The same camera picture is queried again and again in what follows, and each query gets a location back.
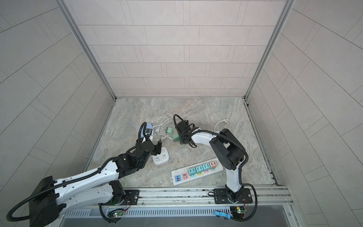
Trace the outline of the white multicolour power strip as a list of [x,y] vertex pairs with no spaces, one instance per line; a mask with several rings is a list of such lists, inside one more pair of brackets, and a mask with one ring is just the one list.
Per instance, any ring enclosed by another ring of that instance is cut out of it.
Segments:
[[220,161],[210,159],[171,171],[170,180],[174,186],[200,179],[224,170]]

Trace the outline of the light teal plug adapter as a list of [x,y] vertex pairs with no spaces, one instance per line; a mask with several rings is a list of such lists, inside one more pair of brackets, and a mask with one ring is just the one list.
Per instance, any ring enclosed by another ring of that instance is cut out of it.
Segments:
[[203,168],[203,171],[210,170],[210,164],[209,163],[203,164],[202,168]]

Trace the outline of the pink plug adapter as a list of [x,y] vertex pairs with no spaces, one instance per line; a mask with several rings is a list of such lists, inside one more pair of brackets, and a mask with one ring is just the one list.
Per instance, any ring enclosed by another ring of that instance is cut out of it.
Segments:
[[214,169],[216,167],[217,167],[217,162],[216,161],[212,161],[212,162],[209,163],[209,168],[210,169]]

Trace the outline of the dark teal plug adapter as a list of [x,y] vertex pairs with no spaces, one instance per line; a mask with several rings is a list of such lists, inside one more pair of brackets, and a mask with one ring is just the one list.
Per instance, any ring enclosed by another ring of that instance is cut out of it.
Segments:
[[201,173],[203,171],[203,166],[197,166],[195,167],[196,174]]

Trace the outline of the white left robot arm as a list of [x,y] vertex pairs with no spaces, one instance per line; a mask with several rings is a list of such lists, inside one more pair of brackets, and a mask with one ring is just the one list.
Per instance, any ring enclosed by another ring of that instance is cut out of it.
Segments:
[[102,166],[67,178],[52,176],[40,181],[31,196],[15,205],[6,215],[9,222],[29,220],[31,227],[45,227],[71,210],[93,204],[131,203],[120,179],[143,169],[150,158],[161,153],[162,142],[154,144],[144,122],[135,146],[124,154],[107,159]]

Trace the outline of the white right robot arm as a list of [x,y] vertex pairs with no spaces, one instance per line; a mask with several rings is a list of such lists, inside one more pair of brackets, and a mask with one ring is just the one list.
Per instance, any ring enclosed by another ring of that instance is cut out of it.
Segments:
[[182,145],[189,144],[196,148],[197,144],[210,146],[219,162],[226,169],[226,197],[232,203],[253,203],[249,189],[251,184],[242,182],[242,167],[248,162],[249,156],[244,146],[228,130],[219,132],[202,130],[174,114],[173,121]]

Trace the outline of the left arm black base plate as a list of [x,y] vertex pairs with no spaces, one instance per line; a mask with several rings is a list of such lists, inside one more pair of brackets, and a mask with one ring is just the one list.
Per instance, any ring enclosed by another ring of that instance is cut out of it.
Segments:
[[138,202],[139,190],[125,190],[113,193],[114,196],[110,200],[111,205],[136,205]]

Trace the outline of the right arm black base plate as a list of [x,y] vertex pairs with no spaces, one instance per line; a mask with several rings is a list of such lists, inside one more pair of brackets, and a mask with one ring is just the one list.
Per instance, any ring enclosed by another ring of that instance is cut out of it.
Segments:
[[249,188],[241,188],[236,193],[230,189],[214,189],[215,204],[251,204],[253,203],[252,193]]

